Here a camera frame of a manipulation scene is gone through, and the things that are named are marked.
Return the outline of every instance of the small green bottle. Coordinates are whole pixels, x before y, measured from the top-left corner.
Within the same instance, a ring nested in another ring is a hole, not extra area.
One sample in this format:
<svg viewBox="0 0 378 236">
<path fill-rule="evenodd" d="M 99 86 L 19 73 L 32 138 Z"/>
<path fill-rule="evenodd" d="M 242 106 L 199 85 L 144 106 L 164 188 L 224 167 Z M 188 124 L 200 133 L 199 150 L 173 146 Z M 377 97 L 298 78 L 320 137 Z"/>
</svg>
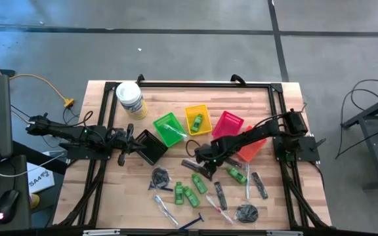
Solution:
<svg viewBox="0 0 378 236">
<path fill-rule="evenodd" d="M 201 126 L 201 122 L 202 122 L 202 114 L 199 114 L 195 117 L 194 124 L 192 125 L 192 127 L 190 127 L 190 129 L 194 132 L 199 131 L 200 126 Z"/>
<path fill-rule="evenodd" d="M 175 204 L 182 205 L 183 204 L 183 186 L 182 182 L 176 182 L 175 186 Z"/>
<path fill-rule="evenodd" d="M 183 188 L 184 195 L 189 199 L 190 204 L 192 207 L 197 207 L 200 204 L 200 200 L 196 197 L 195 193 L 192 189 L 188 186 Z"/>
<path fill-rule="evenodd" d="M 233 177 L 237 182 L 244 184 L 246 183 L 247 178 L 238 172 L 234 167 L 227 167 L 227 172 Z"/>
<path fill-rule="evenodd" d="M 192 180 L 194 181 L 194 184 L 196 185 L 200 194 L 204 194 L 208 191 L 207 187 L 202 182 L 202 179 L 197 174 L 192 174 Z"/>
</svg>

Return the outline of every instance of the black tray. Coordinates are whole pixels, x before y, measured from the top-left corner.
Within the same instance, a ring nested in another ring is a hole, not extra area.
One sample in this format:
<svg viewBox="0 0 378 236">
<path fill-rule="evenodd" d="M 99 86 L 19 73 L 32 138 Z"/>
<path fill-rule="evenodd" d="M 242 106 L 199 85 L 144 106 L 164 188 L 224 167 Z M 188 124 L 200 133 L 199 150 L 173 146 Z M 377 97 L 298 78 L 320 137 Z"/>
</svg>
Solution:
<svg viewBox="0 0 378 236">
<path fill-rule="evenodd" d="M 144 130 L 138 137 L 137 142 L 144 144 L 147 148 L 136 151 L 150 165 L 154 165 L 158 159 L 167 151 L 167 147 L 156 138 L 150 131 Z"/>
</svg>

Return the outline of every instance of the red basket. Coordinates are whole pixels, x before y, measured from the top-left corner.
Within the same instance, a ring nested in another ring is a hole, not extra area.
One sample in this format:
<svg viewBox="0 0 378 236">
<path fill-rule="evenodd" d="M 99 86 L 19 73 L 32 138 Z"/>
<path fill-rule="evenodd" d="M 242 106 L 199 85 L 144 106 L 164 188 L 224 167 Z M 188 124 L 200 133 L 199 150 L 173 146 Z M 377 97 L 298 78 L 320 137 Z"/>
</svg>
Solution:
<svg viewBox="0 0 378 236">
<path fill-rule="evenodd" d="M 220 138 L 226 135 L 237 135 L 243 125 L 244 120 L 238 116 L 224 111 L 213 130 L 213 137 Z"/>
<path fill-rule="evenodd" d="M 246 131 L 249 131 L 252 129 L 252 126 L 248 126 L 246 128 Z M 249 144 L 247 146 L 244 146 L 240 149 L 239 152 L 237 152 L 237 155 L 240 157 L 245 162 L 250 162 L 256 154 L 259 152 L 259 150 L 265 145 L 266 143 L 266 138 L 259 140 L 257 142 L 254 142 L 252 144 Z"/>
</svg>

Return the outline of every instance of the wooden table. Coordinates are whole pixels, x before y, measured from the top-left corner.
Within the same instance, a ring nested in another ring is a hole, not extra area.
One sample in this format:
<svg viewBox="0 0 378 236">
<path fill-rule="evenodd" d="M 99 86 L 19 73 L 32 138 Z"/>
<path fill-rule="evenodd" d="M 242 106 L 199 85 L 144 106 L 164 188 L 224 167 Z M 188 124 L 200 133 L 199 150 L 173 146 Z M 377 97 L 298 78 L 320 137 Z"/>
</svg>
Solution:
<svg viewBox="0 0 378 236">
<path fill-rule="evenodd" d="M 94 115 L 87 121 L 88 125 L 97 123 L 104 83 L 105 81 L 89 81 L 87 86 L 80 120 L 83 119 L 84 114 L 88 111 L 94 111 Z M 287 109 L 301 110 L 303 98 L 299 84 L 282 83 L 282 85 Z M 152 124 L 153 121 L 172 111 L 185 130 L 187 130 L 184 108 L 198 104 L 207 105 L 213 126 L 215 126 L 224 110 L 245 120 L 241 130 L 270 116 L 268 92 L 265 89 L 142 88 L 142 93 L 148 106 L 147 116 L 139 121 L 132 120 L 118 102 L 114 127 L 126 128 L 128 123 L 133 123 L 135 126 L 134 136 L 138 136 L 144 129 L 148 129 L 161 139 Z M 109 97 L 108 104 L 110 104 L 112 96 Z M 104 125 L 107 125 L 109 112 L 110 108 L 107 107 Z M 209 143 L 213 139 L 211 133 L 191 138 L 201 144 Z M 165 167 L 169 171 L 172 178 L 169 187 L 174 188 L 177 181 L 181 181 L 184 186 L 192 186 L 201 201 L 200 206 L 197 208 L 192 208 L 187 199 L 184 205 L 175 205 L 174 193 L 147 190 L 153 167 L 136 153 L 128 155 L 125 166 L 120 167 L 117 164 L 118 155 L 119 152 L 115 151 L 112 159 L 107 164 L 97 228 L 173 228 L 169 219 L 160 212 L 157 204 L 152 199 L 154 194 L 159 194 L 180 225 L 194 220 L 200 212 L 203 214 L 205 222 L 198 222 L 192 228 L 289 229 L 281 170 L 279 164 L 275 161 L 271 140 L 267 141 L 258 155 L 251 161 L 251 172 L 260 174 L 269 195 L 268 199 L 262 200 L 257 188 L 251 183 L 250 202 L 257 205 L 260 210 L 259 219 L 254 224 L 241 224 L 239 222 L 234 225 L 228 224 L 207 200 L 200 196 L 192 183 L 191 174 L 193 171 L 180 165 L 183 159 L 194 160 L 194 158 L 189 158 L 186 154 L 185 142 L 179 142 L 170 147 L 157 162 L 157 165 Z M 223 167 L 227 165 L 225 163 L 217 170 L 214 174 L 213 182 L 219 181 L 221 183 L 229 207 L 228 213 L 233 217 L 235 209 L 245 201 L 245 186 L 241 186 L 226 173 Z M 88 161 L 77 161 L 66 171 L 54 223 L 62 221 L 82 196 L 88 166 Z M 326 197 L 318 171 L 310 163 L 299 162 L 298 166 L 305 199 L 318 216 L 330 225 Z M 202 179 L 209 193 L 214 197 L 216 204 L 219 205 L 213 182 L 203 176 Z M 300 222 L 299 207 L 296 200 L 293 201 L 293 205 L 297 222 Z"/>
</svg>

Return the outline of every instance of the plastic basket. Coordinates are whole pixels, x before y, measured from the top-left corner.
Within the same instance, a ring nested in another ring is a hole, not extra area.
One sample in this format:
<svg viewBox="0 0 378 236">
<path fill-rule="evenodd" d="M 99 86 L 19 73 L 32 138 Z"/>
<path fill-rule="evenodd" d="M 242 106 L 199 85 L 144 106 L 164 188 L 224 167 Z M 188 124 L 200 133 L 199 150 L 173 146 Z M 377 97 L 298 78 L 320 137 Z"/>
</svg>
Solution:
<svg viewBox="0 0 378 236">
<path fill-rule="evenodd" d="M 213 130 L 214 138 L 226 135 L 237 135 L 243 125 L 244 120 L 238 116 L 224 111 Z"/>
<path fill-rule="evenodd" d="M 186 122 L 188 123 L 188 131 L 190 135 L 200 135 L 206 134 L 213 130 L 211 126 L 211 120 L 209 118 L 209 112 L 206 105 L 191 106 L 184 109 L 184 114 L 186 115 Z M 190 129 L 194 124 L 197 115 L 202 115 L 202 123 L 199 127 L 199 131 L 195 132 Z"/>
<path fill-rule="evenodd" d="M 252 126 L 248 126 L 244 132 L 249 131 L 252 129 Z M 250 162 L 256 154 L 261 150 L 261 148 L 265 145 L 266 138 L 259 140 L 257 142 L 254 142 L 252 144 L 249 144 L 247 146 L 244 146 L 240 149 L 239 152 L 237 152 L 237 155 L 242 159 L 243 161 Z"/>
<path fill-rule="evenodd" d="M 158 134 L 163 139 L 164 144 L 167 147 L 171 147 L 171 146 L 175 145 L 176 143 L 181 141 L 184 137 L 181 134 L 179 134 L 179 133 L 177 133 L 177 132 L 175 132 L 175 131 L 173 131 L 169 128 L 164 127 L 164 125 L 169 125 L 172 128 L 180 131 L 181 133 L 186 134 L 182 125 L 179 123 L 179 121 L 177 120 L 177 118 L 175 117 L 175 114 L 173 114 L 173 112 L 168 113 L 167 115 L 163 116 L 162 118 L 158 119 L 157 121 L 154 121 L 153 124 L 154 124 L 154 127 L 156 128 Z"/>
<path fill-rule="evenodd" d="M 135 140 L 146 146 L 146 148 L 136 152 L 150 165 L 154 165 L 168 149 L 148 130 L 142 131 L 142 133 L 138 135 Z"/>
</svg>

